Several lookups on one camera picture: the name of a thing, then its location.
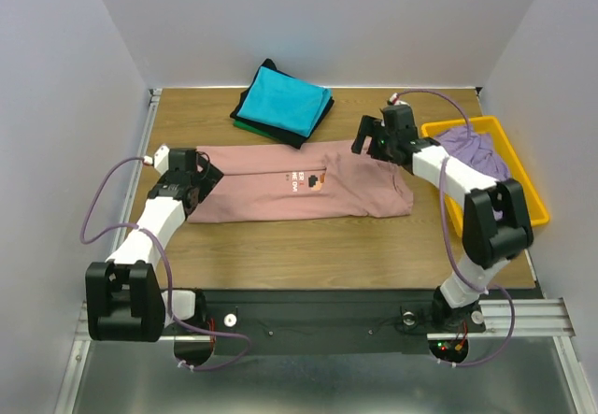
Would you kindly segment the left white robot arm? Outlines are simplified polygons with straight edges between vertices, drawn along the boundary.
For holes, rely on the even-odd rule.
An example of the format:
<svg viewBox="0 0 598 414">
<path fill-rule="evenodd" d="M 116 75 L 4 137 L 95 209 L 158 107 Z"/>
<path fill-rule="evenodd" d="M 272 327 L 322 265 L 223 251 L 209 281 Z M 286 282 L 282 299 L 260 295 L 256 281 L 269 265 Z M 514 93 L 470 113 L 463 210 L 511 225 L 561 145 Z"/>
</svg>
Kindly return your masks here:
<svg viewBox="0 0 598 414">
<path fill-rule="evenodd" d="M 122 222 L 126 238 L 103 261 L 89 265 L 85 293 L 89 335 L 100 341 L 155 342 L 165 327 L 177 323 L 196 334 L 207 325 L 207 310 L 195 290 L 160 287 L 156 269 L 171 267 L 165 248 L 223 174 L 207 153 L 162 145 L 137 159 L 156 170 L 136 222 Z"/>
</svg>

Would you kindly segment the pink t shirt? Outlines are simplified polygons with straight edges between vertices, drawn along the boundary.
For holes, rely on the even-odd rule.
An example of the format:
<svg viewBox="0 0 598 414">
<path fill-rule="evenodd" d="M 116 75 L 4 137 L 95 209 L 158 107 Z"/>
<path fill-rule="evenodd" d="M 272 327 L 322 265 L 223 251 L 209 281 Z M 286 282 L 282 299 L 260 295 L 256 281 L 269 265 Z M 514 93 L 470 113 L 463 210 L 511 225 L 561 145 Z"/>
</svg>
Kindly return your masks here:
<svg viewBox="0 0 598 414">
<path fill-rule="evenodd" d="M 348 140 L 204 146 L 222 180 L 189 216 L 193 223 L 408 216 L 414 205 L 395 164 L 354 153 Z"/>
</svg>

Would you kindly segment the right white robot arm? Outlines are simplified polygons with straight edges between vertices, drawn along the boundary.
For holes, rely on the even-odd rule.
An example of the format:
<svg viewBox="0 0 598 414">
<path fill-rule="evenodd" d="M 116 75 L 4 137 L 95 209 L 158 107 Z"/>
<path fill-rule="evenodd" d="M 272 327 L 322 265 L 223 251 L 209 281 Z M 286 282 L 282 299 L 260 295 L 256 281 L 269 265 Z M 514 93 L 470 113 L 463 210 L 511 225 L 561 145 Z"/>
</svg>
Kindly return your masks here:
<svg viewBox="0 0 598 414">
<path fill-rule="evenodd" d="M 388 106 L 381 113 L 362 116 L 352 152 L 402 166 L 463 211 L 463 255 L 449 260 L 452 273 L 435 290 L 430 307 L 433 325 L 450 330 L 474 311 L 496 274 L 533 244 L 524 190 L 515 179 L 476 171 L 435 139 L 421 137 L 410 106 Z"/>
</svg>

